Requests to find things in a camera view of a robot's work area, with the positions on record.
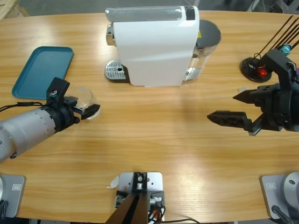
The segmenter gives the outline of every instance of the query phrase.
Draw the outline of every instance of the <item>white coffee machine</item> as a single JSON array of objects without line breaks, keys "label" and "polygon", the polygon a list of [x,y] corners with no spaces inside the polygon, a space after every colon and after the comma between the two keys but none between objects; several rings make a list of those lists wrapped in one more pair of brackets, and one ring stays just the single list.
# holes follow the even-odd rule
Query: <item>white coffee machine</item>
[{"label": "white coffee machine", "polygon": [[120,58],[106,65],[109,80],[179,86],[201,72],[194,62],[201,37],[195,6],[107,8],[106,16],[107,44],[117,47]]}]

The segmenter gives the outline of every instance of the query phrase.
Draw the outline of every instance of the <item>cable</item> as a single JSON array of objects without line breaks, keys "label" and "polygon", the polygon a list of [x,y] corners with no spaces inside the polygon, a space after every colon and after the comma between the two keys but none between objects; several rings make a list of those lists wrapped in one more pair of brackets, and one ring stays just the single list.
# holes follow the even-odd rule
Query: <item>cable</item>
[{"label": "cable", "polygon": [[261,2],[259,2],[258,4],[263,5],[263,6],[266,6],[266,7],[270,8],[270,9],[272,9],[272,10],[274,9],[273,7],[268,6],[268,5],[265,5],[265,4],[261,3]]},{"label": "cable", "polygon": [[293,221],[290,217],[288,217],[280,208],[276,205],[273,205],[271,210],[285,223],[285,224],[293,224]]},{"label": "cable", "polygon": [[195,222],[197,224],[202,224],[202,223],[200,223],[199,221],[197,221],[193,218],[185,218],[185,219],[172,220],[172,221],[161,221],[161,222],[158,222],[158,223],[180,223],[180,222],[184,222],[184,221],[192,221],[192,222]]},{"label": "cable", "polygon": [[40,102],[17,102],[17,104],[0,107],[0,112],[16,106],[47,106],[47,104],[43,105]]},{"label": "cable", "polygon": [[265,13],[266,12],[265,3],[263,0],[262,0],[262,2],[263,2],[263,12]]}]

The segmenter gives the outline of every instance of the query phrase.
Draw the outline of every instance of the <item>black cable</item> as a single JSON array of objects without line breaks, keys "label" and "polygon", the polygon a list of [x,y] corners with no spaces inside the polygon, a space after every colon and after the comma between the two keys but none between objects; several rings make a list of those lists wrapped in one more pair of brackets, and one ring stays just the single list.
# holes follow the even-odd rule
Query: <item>black cable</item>
[{"label": "black cable", "polygon": [[197,224],[202,224],[202,223],[200,223],[199,221],[197,221],[193,218],[185,218],[185,219],[172,220],[172,221],[161,221],[161,222],[158,222],[158,223],[180,223],[180,222],[184,222],[184,221],[192,221],[192,222],[195,222]]},{"label": "black cable", "polygon": [[47,104],[43,105],[40,102],[17,102],[17,104],[0,107],[0,112],[16,106],[47,106]]},{"label": "black cable", "polygon": [[276,214],[285,224],[293,224],[293,221],[288,217],[280,208],[276,205],[273,205],[271,210]]}]

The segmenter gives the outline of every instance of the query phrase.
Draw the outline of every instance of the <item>sticker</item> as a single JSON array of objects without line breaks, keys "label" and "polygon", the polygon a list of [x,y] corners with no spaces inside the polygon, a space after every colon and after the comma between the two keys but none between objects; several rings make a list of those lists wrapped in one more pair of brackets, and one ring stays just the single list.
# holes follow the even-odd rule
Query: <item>sticker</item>
[{"label": "sticker", "polygon": [[12,190],[21,190],[21,188],[22,188],[22,185],[21,184],[13,184],[13,188],[12,188]]},{"label": "sticker", "polygon": [[268,190],[276,189],[275,183],[266,183],[266,185]]}]

